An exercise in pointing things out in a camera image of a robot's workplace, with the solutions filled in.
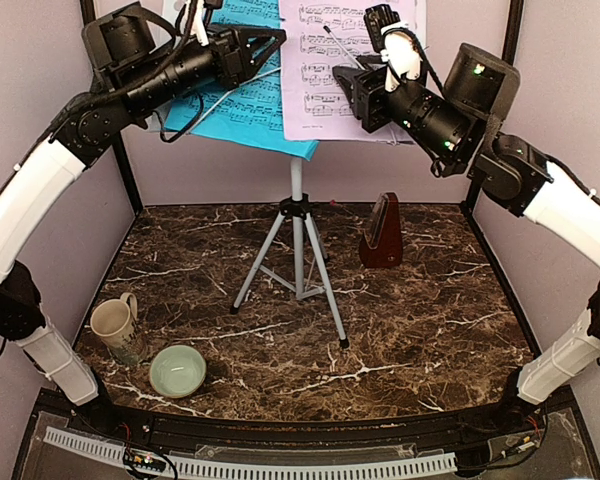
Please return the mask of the blue sheet music page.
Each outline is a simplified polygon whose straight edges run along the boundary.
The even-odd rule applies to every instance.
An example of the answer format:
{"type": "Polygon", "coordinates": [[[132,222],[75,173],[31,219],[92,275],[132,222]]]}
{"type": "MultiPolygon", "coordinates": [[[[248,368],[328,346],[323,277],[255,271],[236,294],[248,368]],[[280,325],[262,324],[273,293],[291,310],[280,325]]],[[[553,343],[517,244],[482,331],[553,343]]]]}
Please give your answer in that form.
{"type": "Polygon", "coordinates": [[[212,83],[188,98],[173,101],[166,114],[166,129],[177,132],[200,114],[191,134],[311,160],[317,141],[284,137],[279,70],[280,54],[274,53],[254,80],[232,93],[212,83]]]}

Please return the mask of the lavender sheet music page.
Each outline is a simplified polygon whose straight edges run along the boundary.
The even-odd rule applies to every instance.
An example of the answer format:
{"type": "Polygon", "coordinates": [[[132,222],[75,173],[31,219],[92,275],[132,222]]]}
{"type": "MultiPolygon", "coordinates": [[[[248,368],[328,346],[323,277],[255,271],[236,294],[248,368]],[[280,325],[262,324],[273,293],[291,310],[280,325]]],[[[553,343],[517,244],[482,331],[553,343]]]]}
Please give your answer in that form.
{"type": "Polygon", "coordinates": [[[279,2],[287,40],[281,47],[281,91],[287,140],[358,140],[409,143],[408,134],[384,126],[369,134],[354,118],[332,75],[335,66],[374,52],[364,24],[375,1],[316,0],[279,2]]]}

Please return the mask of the grey perforated music stand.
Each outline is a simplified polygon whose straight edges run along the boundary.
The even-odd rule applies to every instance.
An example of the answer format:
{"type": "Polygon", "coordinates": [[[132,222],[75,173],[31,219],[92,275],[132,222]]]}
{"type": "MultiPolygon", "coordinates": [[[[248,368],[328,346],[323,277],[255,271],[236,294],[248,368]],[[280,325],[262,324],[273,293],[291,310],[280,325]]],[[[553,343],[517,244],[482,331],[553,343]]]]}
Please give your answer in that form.
{"type": "MultiPolygon", "coordinates": [[[[280,1],[227,1],[215,15],[214,20],[222,26],[227,24],[246,24],[248,26],[283,28],[281,26],[279,2],[280,1]]],[[[359,55],[353,59],[354,65],[360,64],[362,56],[363,55],[359,55]]],[[[200,117],[200,114],[196,114],[182,129],[186,129],[189,132],[196,126],[200,117]]],[[[304,194],[302,189],[302,166],[308,161],[299,157],[288,156],[290,158],[291,169],[291,195],[280,203],[279,212],[275,218],[274,224],[267,234],[256,259],[232,304],[231,311],[233,313],[238,312],[256,274],[258,272],[263,272],[265,275],[279,281],[280,284],[291,290],[299,300],[306,299],[316,294],[325,295],[331,309],[331,314],[334,318],[340,344],[342,347],[347,347],[349,344],[348,338],[344,330],[326,269],[328,255],[320,239],[308,197],[304,194]],[[294,240],[293,252],[295,274],[292,282],[280,278],[278,274],[272,272],[263,264],[264,258],[268,253],[273,240],[286,219],[289,219],[292,222],[294,240]]]]}

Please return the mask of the red-brown wooden metronome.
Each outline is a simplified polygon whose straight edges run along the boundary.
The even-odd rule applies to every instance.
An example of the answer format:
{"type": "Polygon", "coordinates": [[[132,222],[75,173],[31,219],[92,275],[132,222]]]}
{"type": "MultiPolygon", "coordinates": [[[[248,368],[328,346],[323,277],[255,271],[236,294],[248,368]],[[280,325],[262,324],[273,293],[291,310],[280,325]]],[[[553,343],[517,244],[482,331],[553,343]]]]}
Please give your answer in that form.
{"type": "Polygon", "coordinates": [[[391,268],[402,263],[399,201],[394,192],[379,195],[360,240],[359,257],[366,268],[391,268]]]}

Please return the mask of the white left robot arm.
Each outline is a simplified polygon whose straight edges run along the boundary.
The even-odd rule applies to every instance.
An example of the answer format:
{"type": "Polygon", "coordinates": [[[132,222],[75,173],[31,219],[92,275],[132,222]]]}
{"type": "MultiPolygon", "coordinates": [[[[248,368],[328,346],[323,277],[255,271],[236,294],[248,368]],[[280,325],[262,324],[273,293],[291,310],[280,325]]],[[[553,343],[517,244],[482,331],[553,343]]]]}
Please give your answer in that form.
{"type": "Polygon", "coordinates": [[[100,436],[121,427],[120,412],[41,309],[19,253],[49,209],[126,127],[145,127],[170,100],[208,83],[227,90],[256,77],[280,49],[282,29],[217,24],[216,1],[188,1],[171,23],[133,2],[88,23],[82,39],[93,80],[73,97],[0,190],[0,336],[16,343],[100,436]]]}

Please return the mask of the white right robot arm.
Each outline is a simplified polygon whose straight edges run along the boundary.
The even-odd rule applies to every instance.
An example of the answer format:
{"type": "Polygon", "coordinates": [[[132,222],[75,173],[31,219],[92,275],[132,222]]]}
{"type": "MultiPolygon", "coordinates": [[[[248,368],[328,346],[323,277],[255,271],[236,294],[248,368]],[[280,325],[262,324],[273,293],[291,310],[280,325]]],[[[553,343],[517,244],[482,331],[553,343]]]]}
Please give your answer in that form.
{"type": "MultiPolygon", "coordinates": [[[[462,44],[442,95],[421,76],[411,46],[382,53],[378,67],[336,66],[332,74],[367,132],[393,122],[432,159],[432,172],[467,173],[485,195],[517,217],[545,227],[600,268],[600,201],[560,161],[501,132],[518,87],[507,62],[462,44]]],[[[558,387],[600,359],[600,281],[585,311],[550,349],[514,371],[490,413],[501,434],[514,432],[558,387]]]]}

